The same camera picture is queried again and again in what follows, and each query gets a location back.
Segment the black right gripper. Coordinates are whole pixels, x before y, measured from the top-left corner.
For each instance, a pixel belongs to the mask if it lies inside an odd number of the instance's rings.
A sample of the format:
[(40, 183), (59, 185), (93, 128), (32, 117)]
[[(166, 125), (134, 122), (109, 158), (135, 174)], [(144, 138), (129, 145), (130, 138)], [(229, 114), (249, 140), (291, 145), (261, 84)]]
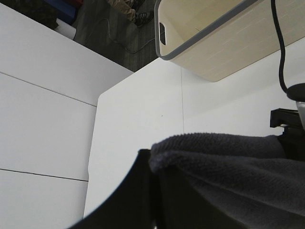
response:
[(278, 136), (288, 159), (305, 160), (305, 130), (297, 110), (278, 108), (271, 111), (270, 127), (283, 127), (283, 133)]

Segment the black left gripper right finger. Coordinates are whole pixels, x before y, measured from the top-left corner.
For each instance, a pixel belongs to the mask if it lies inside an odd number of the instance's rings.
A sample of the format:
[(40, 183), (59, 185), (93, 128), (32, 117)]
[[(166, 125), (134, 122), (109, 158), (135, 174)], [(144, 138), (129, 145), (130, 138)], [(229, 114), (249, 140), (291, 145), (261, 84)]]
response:
[(246, 226), (201, 196), (175, 167), (158, 172), (160, 202), (158, 229), (245, 229)]

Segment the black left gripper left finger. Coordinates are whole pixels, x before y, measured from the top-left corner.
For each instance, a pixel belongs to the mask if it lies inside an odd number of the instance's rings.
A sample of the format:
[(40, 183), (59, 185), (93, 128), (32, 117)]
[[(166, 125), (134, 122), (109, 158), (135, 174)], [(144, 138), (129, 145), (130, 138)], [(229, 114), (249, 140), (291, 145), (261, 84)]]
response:
[(150, 170), (150, 156), (150, 150), (140, 150), (128, 174), (114, 192), (71, 228), (156, 228), (157, 177)]

